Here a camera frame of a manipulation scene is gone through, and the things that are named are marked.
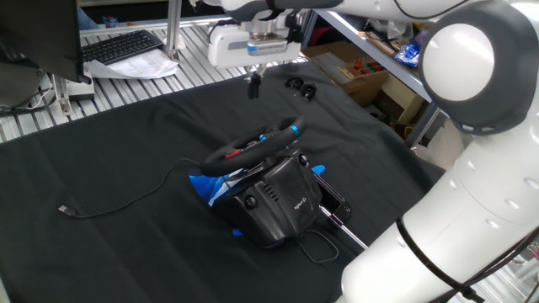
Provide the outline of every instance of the box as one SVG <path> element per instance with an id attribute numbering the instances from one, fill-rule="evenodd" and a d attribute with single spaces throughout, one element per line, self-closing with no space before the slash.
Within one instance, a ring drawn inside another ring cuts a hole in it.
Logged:
<path id="1" fill-rule="evenodd" d="M 332 53 L 344 63 L 366 57 L 355 47 L 355 45 L 346 43 L 344 41 L 335 42 L 328 45 L 308 47 L 303 49 L 302 53 L 309 58 L 320 56 L 326 53 Z M 340 65 L 342 64 L 335 62 L 334 68 L 338 70 Z M 337 78 L 337 75 L 334 74 L 331 76 L 333 73 L 325 73 L 361 107 L 364 107 L 372 102 L 378 92 L 380 92 L 382 85 L 386 82 L 388 74 L 387 72 L 384 72 L 380 75 L 373 75 L 372 77 L 368 78 L 359 78 L 348 82 L 342 82 L 340 78 Z"/>

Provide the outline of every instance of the shelf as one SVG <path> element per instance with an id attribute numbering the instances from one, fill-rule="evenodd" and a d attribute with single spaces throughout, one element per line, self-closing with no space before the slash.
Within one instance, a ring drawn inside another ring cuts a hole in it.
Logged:
<path id="1" fill-rule="evenodd" d="M 365 37 L 360 37 L 360 31 L 352 26 L 348 21 L 343 19 L 338 13 L 329 12 L 322 9 L 316 9 L 315 12 L 322 18 L 324 18 L 329 24 L 331 24 L 341 34 L 346 36 L 355 45 L 361 48 L 368 56 L 371 56 L 374 60 L 378 61 L 384 66 L 393 76 L 397 77 L 400 81 L 406 84 L 410 89 L 415 91 L 421 97 L 428 102 L 431 102 L 430 96 L 424 90 L 421 80 L 414 75 L 408 68 L 402 66 L 390 56 L 386 55 L 383 51 L 375 47 L 371 42 L 367 41 Z"/>

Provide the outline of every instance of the monitor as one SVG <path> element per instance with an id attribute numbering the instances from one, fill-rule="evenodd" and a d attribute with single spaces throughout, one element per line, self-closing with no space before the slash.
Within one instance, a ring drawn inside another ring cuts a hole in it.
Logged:
<path id="1" fill-rule="evenodd" d="M 0 51 L 15 50 L 43 72 L 74 82 L 91 83 L 83 74 L 77 0 L 0 0 L 0 45 Z M 0 62 L 4 66 L 0 67 L 0 74 L 6 73 L 8 64 L 16 68 L 24 61 L 20 60 L 21 56 L 17 61 L 6 58 L 9 56 L 3 56 Z M 0 90 L 8 89 L 6 85 L 0 83 L 0 87 L 4 86 Z"/>

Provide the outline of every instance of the metal grating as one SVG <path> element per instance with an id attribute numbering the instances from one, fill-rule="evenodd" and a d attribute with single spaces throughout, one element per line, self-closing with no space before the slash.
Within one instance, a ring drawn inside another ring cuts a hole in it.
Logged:
<path id="1" fill-rule="evenodd" d="M 189 21 L 180 24 L 181 34 L 187 47 L 181 50 L 182 63 L 179 64 L 179 70 L 175 75 L 152 80 L 94 79 L 94 98 L 72 102 L 75 114 L 64 116 L 55 106 L 56 104 L 53 104 L 48 109 L 34 113 L 0 117 L 0 143 L 126 104 L 246 75 L 247 72 L 242 67 L 215 69 L 206 59 L 208 55 L 208 24 L 211 21 L 215 20 Z M 166 24 L 157 24 L 87 31 L 81 34 L 81 45 L 85 46 L 107 40 L 139 29 L 147 29 L 159 39 L 164 40 L 167 35 L 166 28 Z M 306 60 L 305 57 L 300 56 L 293 62 Z M 272 62 L 269 65 L 276 66 L 278 63 Z M 43 93 L 46 93 L 51 85 L 51 80 L 45 77 L 40 88 Z M 43 93 L 33 98 L 30 105 L 35 106 Z M 54 91 L 47 93 L 43 101 L 50 102 L 54 95 Z"/>

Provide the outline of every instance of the blue accent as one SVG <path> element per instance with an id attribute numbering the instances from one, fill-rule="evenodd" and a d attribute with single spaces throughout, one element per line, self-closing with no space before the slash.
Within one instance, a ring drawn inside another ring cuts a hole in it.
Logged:
<path id="1" fill-rule="evenodd" d="M 318 176 L 322 176 L 322 173 L 326 170 L 326 167 L 324 165 L 318 165 L 312 168 L 312 171 L 316 173 Z"/>
<path id="2" fill-rule="evenodd" d="M 296 133 L 296 138 L 299 138 L 301 135 L 300 130 L 298 130 L 295 125 L 291 125 L 290 128 L 292 128 L 292 130 L 294 130 L 294 132 Z"/>
<path id="3" fill-rule="evenodd" d="M 224 177 L 207 177 L 207 176 L 189 176 L 193 187 L 204 201 L 208 202 L 213 198 L 217 191 L 222 187 L 228 179 L 228 175 Z"/>

